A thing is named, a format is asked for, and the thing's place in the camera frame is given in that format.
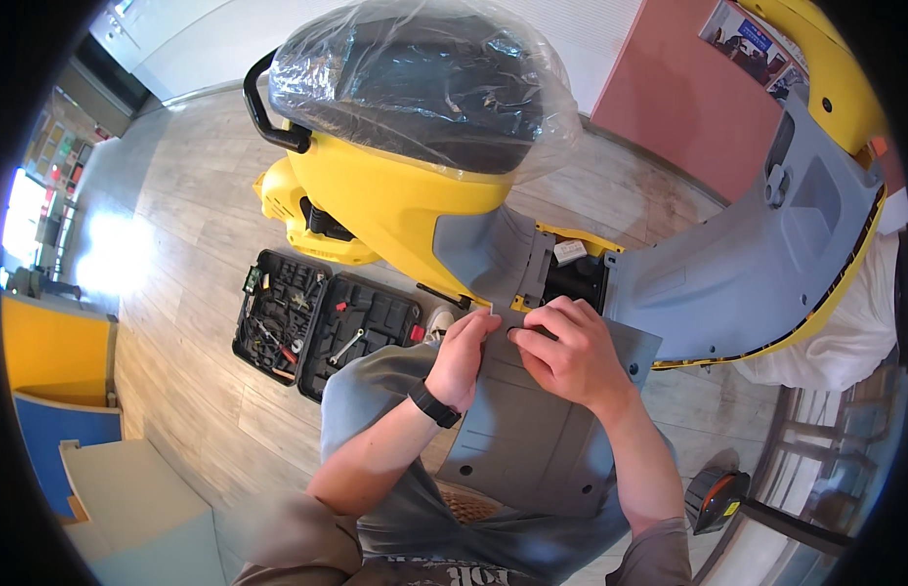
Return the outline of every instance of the hand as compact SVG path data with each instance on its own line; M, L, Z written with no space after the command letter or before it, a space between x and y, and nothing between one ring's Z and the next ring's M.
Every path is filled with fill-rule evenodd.
M470 409L480 369L480 344L502 322L503 318L489 315L489 308L483 308L450 326L434 367L424 380L424 386L438 401L459 414Z
M608 403L622 407L635 394L607 326L583 299L558 297L526 314L523 325L508 336L518 346L525 369L544 390L591 411ZM558 339L531 330L539 325Z

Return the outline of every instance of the black wristwatch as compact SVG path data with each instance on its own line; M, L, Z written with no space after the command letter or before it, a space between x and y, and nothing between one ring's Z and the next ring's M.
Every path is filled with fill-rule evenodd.
M408 396L412 398L414 404L424 414L437 422L442 428L450 429L455 423L460 421L460 414L444 405L436 399L427 387L424 386L424 379L418 381L409 391Z

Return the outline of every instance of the gray t-shirt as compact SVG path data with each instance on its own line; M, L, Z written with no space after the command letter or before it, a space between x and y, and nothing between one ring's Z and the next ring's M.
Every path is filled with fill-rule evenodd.
M543 586L519 572L483 562L420 557L363 557L353 517L335 515L325 504L300 495L265 528L232 586ZM691 584L683 519L658 522L626 549L607 586Z

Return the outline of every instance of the black toolbox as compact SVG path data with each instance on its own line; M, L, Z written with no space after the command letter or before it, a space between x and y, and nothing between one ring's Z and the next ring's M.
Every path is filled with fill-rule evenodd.
M232 353L317 402L327 379L354 358L411 346L424 334L421 308L400 293L270 250L259 254L243 291Z

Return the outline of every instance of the photo on wall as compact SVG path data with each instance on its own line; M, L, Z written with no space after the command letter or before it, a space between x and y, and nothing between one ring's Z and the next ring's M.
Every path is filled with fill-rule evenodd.
M792 84L808 84L804 67L794 59L775 31L729 0L721 0L698 34L757 81L776 100L785 100ZM791 46L793 54L801 55Z

